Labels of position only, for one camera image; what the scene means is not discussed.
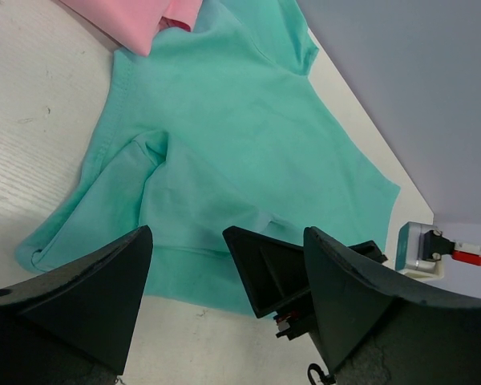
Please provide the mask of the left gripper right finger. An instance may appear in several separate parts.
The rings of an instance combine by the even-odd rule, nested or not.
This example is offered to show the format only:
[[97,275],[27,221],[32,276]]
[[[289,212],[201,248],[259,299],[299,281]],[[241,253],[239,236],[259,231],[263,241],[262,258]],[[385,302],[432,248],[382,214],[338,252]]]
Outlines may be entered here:
[[481,384],[481,298],[415,281],[304,232],[318,349],[340,384]]

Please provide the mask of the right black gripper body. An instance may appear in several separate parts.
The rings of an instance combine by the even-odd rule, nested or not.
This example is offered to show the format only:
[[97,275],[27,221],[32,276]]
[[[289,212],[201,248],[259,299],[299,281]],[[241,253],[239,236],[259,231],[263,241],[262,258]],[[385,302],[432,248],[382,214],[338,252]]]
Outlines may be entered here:
[[[387,261],[386,255],[379,249],[374,241],[365,241],[357,245],[351,245],[350,249],[379,264]],[[317,319],[313,306],[313,298],[310,289],[283,306],[273,317],[277,324],[277,338],[286,337],[293,340],[314,330],[317,327]]]

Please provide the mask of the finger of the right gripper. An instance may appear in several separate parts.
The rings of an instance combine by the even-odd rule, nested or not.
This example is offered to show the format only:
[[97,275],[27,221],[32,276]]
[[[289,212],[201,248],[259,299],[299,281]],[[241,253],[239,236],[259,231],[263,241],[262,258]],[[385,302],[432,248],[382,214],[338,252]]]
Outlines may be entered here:
[[236,226],[222,235],[257,318],[280,313],[310,295],[301,246]]

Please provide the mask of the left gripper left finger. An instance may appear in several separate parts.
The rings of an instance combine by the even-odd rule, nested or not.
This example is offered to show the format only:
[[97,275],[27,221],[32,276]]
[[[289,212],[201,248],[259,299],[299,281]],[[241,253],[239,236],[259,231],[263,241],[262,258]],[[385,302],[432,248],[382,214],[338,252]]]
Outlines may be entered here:
[[0,289],[0,384],[115,384],[152,259],[131,231],[75,261]]

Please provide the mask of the mint green t shirt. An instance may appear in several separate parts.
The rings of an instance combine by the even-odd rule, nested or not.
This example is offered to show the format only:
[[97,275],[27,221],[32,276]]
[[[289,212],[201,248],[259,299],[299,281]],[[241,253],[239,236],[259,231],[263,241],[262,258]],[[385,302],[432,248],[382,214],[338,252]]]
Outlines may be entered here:
[[47,272],[147,225],[147,294],[250,314],[228,227],[384,246],[399,188],[316,94],[317,53],[295,1],[205,1],[192,32],[160,32],[148,57],[117,50],[80,181],[19,265]]

